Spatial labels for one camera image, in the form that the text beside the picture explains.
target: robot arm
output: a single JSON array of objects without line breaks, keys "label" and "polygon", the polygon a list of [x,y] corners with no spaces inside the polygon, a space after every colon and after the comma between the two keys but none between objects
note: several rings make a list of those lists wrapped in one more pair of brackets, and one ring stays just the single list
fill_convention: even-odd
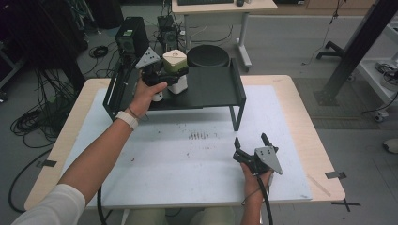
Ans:
[{"label": "robot arm", "polygon": [[254,155],[249,155],[240,149],[239,139],[235,138],[235,154],[233,159],[237,162],[245,163],[253,175],[259,175],[267,172],[268,170],[274,170],[278,174],[282,174],[282,168],[276,157],[278,147],[274,147],[269,142],[267,135],[263,133],[261,135],[265,147],[256,148]]}]

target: white sleeve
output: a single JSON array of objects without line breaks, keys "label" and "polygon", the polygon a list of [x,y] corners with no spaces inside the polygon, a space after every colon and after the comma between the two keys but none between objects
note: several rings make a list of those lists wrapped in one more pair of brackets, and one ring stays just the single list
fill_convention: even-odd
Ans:
[{"label": "white sleeve", "polygon": [[42,202],[20,215],[14,224],[77,224],[85,209],[83,194],[69,185],[57,185]]}]

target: desk leg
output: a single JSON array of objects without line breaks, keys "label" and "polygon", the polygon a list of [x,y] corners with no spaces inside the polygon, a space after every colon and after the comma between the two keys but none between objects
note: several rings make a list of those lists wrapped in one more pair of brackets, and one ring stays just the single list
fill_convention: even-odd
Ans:
[{"label": "desk leg", "polygon": [[248,19],[249,19],[249,12],[243,13],[242,27],[240,29],[240,38],[237,39],[237,47],[239,49],[240,55],[242,56],[243,63],[245,64],[247,71],[249,71],[249,68],[252,67],[252,62],[250,61],[249,55],[245,48],[245,37],[246,37],[246,28],[248,24]]},{"label": "desk leg", "polygon": [[184,23],[185,23],[185,53],[191,49],[191,35],[190,35],[190,26],[188,23],[189,15],[184,15]]}]

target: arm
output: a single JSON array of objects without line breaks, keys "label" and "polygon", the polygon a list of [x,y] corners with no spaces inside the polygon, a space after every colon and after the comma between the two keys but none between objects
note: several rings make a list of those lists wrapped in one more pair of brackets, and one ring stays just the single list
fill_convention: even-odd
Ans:
[{"label": "arm", "polygon": [[[138,117],[145,115],[153,95],[167,86],[166,82],[146,86],[139,79],[130,104],[130,109]],[[120,119],[114,122],[73,161],[58,184],[67,184],[78,189],[88,204],[101,184],[114,167],[117,158],[132,133],[130,126]]]},{"label": "arm", "polygon": [[[257,179],[252,175],[248,166],[244,163],[240,163],[243,174],[245,176],[245,205],[243,217],[240,222],[241,225],[253,225],[260,224],[260,210],[261,204],[263,203],[263,194],[259,189]],[[272,174],[272,171],[268,171],[262,174],[260,177],[263,180],[264,186],[268,185],[268,180]]]}]

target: metal frame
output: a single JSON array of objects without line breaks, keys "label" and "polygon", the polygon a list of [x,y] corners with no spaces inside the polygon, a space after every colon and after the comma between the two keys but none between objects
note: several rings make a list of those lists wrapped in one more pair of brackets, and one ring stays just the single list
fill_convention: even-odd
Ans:
[{"label": "metal frame", "polygon": [[[126,109],[131,102],[133,87],[137,81],[137,74],[134,74],[130,66],[118,63],[116,68],[102,103],[113,120],[117,113]],[[228,106],[234,131],[239,130],[246,94],[235,59],[231,60],[229,67],[191,67],[187,80],[189,87],[186,91],[179,95],[163,91],[163,100],[152,102],[149,110],[188,110]],[[239,107],[237,116],[234,106]]]}]

